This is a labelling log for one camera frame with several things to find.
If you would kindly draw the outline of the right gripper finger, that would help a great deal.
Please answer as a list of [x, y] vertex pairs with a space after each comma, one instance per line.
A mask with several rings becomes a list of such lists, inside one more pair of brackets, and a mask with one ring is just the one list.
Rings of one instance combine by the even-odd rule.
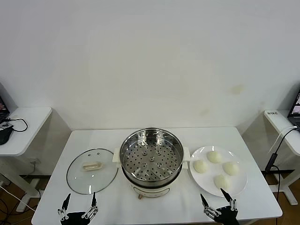
[[220, 188], [220, 190], [221, 190], [223, 196], [225, 197], [225, 199], [229, 202], [231, 211], [238, 211], [236, 199], [232, 199], [232, 197], [230, 196], [230, 194], [227, 193], [227, 192], [226, 192], [225, 190], [223, 190], [222, 188]]
[[221, 212], [219, 212], [216, 209], [209, 206], [209, 204], [207, 203], [205, 197], [202, 194], [200, 194], [200, 197], [201, 197], [202, 205], [203, 205], [203, 208], [204, 208], [203, 209], [204, 214], [206, 214], [211, 219], [215, 219], [215, 218], [217, 218], [221, 215]]

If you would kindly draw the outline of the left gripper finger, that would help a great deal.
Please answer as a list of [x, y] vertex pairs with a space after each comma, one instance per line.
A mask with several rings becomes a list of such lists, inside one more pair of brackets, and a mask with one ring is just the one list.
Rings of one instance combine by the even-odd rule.
[[93, 192], [91, 207], [82, 215], [83, 219], [93, 219], [98, 212], [96, 192]]
[[66, 199], [62, 203], [62, 207], [60, 209], [57, 209], [58, 215], [60, 217], [60, 221], [64, 221], [68, 219], [67, 209], [68, 209], [70, 197], [71, 194], [69, 193]]

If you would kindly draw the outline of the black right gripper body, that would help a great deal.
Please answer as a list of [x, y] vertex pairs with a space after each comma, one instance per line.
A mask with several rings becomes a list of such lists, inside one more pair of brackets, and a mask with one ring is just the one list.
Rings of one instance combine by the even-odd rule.
[[231, 209], [231, 206], [225, 206], [217, 209], [221, 214], [214, 217], [214, 221], [221, 223], [223, 225], [239, 225], [237, 220], [238, 210], [234, 208]]

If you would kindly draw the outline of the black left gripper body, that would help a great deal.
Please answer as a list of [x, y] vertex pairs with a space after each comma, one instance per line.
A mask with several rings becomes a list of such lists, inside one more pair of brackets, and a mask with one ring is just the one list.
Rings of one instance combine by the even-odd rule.
[[71, 212], [68, 213], [68, 219], [64, 217], [64, 220], [61, 221], [62, 225], [89, 225], [90, 219], [89, 218], [82, 218], [85, 212]]

